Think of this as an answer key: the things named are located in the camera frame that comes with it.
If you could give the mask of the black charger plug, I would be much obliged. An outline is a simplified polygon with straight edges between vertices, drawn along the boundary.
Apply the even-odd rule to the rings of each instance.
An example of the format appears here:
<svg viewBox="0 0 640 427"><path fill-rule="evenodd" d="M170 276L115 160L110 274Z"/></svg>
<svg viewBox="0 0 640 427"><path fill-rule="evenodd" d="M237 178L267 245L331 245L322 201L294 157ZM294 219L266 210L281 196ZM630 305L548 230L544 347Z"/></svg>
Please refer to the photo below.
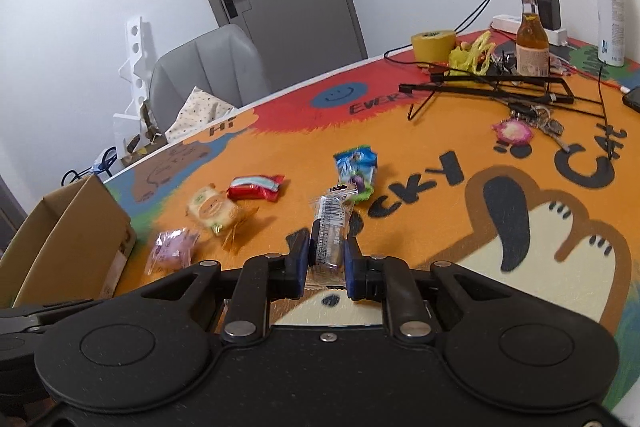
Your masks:
<svg viewBox="0 0 640 427"><path fill-rule="evenodd" d="M560 0L537 0L539 18L544 29L558 30L562 26Z"/></svg>

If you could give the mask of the yellow tape roll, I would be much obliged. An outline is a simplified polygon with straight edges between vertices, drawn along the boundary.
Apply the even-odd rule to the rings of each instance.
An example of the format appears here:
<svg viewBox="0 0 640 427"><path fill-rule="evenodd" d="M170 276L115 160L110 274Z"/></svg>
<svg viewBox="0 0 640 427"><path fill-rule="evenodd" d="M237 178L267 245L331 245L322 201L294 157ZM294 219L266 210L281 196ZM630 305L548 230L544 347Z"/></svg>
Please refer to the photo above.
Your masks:
<svg viewBox="0 0 640 427"><path fill-rule="evenodd" d="M456 33L452 30L420 32L411 37L414 59L421 63L446 63L456 42Z"/></svg>

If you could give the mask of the red teal snack packet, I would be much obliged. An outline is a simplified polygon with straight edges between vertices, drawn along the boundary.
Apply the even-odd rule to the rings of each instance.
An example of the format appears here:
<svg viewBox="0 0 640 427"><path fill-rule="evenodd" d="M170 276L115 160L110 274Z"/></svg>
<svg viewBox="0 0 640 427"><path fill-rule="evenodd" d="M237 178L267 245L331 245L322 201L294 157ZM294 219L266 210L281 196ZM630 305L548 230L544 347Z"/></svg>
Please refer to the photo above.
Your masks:
<svg viewBox="0 0 640 427"><path fill-rule="evenodd" d="M237 176L227 188L227 197L232 200L260 199L277 202L284 176Z"/></svg>

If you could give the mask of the pink keychain with keys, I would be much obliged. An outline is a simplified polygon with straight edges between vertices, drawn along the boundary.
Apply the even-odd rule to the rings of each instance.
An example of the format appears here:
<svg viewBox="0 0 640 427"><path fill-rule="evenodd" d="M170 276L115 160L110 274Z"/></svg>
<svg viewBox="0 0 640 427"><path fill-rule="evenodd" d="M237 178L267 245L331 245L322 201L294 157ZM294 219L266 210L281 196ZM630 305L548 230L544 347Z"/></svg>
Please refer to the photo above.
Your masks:
<svg viewBox="0 0 640 427"><path fill-rule="evenodd" d="M563 152L570 147L562 140L564 127L555 118L548 107L510 102L506 104L510 116L491 126L497 138L510 145L526 145L532 142L534 131L538 130L551 138Z"/></svg>

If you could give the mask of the blue green candy packet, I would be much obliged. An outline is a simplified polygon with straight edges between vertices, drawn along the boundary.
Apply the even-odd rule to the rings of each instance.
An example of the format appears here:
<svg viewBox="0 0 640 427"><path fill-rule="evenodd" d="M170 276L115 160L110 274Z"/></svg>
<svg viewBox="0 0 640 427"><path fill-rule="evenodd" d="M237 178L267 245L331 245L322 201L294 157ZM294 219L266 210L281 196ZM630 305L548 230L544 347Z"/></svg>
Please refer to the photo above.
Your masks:
<svg viewBox="0 0 640 427"><path fill-rule="evenodd" d="M374 192L378 154L369 145L359 145L333 155L337 187L349 193L349 200L365 202Z"/></svg>

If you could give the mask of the cream dotted cushion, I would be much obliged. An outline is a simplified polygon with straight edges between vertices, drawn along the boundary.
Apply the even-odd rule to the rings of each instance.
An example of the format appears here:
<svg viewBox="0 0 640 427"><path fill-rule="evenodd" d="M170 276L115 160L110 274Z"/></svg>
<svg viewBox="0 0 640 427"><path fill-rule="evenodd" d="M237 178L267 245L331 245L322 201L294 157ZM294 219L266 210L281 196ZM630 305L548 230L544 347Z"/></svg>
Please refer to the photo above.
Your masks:
<svg viewBox="0 0 640 427"><path fill-rule="evenodd" d="M165 132L168 143L183 140L187 135L205 128L212 121L226 117L235 110L230 103L194 87L178 112L177 118Z"/></svg>

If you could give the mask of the yellow biscuit packet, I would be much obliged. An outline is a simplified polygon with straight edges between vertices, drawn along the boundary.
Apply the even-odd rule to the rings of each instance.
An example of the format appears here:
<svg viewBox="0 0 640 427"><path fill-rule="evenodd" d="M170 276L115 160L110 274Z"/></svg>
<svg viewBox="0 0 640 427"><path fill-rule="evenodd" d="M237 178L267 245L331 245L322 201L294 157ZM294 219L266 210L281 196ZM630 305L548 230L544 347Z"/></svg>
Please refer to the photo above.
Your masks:
<svg viewBox="0 0 640 427"><path fill-rule="evenodd" d="M186 209L192 218L216 236L229 233L245 216L242 207L218 192L213 185L206 185L196 191Z"/></svg>

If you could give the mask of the black metal shoe rack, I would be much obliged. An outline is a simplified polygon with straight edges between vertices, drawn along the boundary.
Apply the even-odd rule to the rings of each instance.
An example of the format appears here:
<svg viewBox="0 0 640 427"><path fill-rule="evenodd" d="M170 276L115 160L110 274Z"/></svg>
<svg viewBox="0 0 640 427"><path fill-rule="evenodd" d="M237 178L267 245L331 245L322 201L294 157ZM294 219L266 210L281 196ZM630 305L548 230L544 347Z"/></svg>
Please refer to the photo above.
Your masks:
<svg viewBox="0 0 640 427"><path fill-rule="evenodd" d="M93 163L81 170L70 169L62 176L61 185L66 186L72 184L85 176L101 176L106 174L109 178L113 176L113 167L117 160L116 147L107 147L103 152L99 153Z"/></svg>

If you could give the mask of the white perforated shelf board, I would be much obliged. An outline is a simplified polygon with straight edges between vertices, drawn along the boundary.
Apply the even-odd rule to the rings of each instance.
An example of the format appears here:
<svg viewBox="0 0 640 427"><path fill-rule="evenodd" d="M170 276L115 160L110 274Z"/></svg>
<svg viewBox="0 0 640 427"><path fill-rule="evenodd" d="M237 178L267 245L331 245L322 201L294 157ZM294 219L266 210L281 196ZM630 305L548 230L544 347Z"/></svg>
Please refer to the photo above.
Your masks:
<svg viewBox="0 0 640 427"><path fill-rule="evenodd" d="M126 23L127 58L118 75L128 83L131 100L122 113L113 115L113 132L119 158L129 155L127 145L142 135L141 107L149 96L151 71L146 62L143 20L141 16Z"/></svg>

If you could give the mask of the white spray bottle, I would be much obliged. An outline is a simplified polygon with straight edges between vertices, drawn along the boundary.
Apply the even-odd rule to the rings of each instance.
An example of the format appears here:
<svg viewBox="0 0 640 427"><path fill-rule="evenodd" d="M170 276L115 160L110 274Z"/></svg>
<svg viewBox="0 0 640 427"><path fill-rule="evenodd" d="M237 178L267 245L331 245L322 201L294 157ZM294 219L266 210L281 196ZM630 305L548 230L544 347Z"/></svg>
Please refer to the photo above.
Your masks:
<svg viewBox="0 0 640 427"><path fill-rule="evenodd" d="M625 63L625 0L597 0L598 57L614 67Z"/></svg>

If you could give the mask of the purple round snack packet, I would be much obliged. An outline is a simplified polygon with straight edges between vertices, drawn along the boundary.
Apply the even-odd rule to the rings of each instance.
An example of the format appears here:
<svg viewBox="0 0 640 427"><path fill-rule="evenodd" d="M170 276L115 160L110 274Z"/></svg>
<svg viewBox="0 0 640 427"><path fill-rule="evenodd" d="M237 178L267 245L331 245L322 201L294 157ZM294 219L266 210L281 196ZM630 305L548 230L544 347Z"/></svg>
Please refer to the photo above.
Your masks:
<svg viewBox="0 0 640 427"><path fill-rule="evenodd" d="M155 272L176 272L192 265L200 234L187 228L158 234L145 265L149 277Z"/></svg>

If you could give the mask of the clear snack bar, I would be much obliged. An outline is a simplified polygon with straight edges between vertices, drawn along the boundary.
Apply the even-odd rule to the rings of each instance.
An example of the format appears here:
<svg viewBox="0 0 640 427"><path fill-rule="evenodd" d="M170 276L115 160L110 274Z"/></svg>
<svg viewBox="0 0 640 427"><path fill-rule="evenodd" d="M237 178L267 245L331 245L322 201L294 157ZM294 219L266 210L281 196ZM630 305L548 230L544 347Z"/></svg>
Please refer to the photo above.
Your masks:
<svg viewBox="0 0 640 427"><path fill-rule="evenodd" d="M344 246L357 195L355 184L335 185L314 201L306 287L344 286Z"/></svg>

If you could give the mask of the brown cardboard box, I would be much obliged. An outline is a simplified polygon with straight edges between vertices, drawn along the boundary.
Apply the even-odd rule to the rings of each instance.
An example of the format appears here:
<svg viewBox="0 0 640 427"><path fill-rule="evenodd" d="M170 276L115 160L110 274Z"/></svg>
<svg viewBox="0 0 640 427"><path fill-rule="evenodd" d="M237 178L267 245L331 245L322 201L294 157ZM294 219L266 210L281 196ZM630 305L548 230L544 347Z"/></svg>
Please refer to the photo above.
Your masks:
<svg viewBox="0 0 640 427"><path fill-rule="evenodd" d="M114 295L137 235L97 176L43 196L1 257L1 306Z"/></svg>

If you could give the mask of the small amber glass bottle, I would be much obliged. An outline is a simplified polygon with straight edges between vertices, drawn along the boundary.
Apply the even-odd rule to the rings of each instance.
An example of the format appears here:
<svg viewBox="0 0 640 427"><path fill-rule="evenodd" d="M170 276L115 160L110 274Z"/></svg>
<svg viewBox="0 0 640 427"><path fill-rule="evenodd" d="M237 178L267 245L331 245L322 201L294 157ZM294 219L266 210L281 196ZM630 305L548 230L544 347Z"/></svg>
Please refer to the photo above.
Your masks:
<svg viewBox="0 0 640 427"><path fill-rule="evenodd" d="M518 75L549 75L549 40L537 12L537 0L521 0L522 16L516 33L516 69Z"/></svg>

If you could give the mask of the grey padded chair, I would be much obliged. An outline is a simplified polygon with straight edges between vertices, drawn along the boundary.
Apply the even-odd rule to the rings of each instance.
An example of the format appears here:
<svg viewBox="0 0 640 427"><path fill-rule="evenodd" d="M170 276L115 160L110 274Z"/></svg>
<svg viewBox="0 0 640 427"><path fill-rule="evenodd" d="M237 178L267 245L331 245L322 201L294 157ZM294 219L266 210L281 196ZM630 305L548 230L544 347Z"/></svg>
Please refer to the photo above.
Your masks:
<svg viewBox="0 0 640 427"><path fill-rule="evenodd" d="M256 46L239 26L219 27L178 46L154 65L149 102L160 130L166 131L193 88L234 107L271 93Z"/></svg>

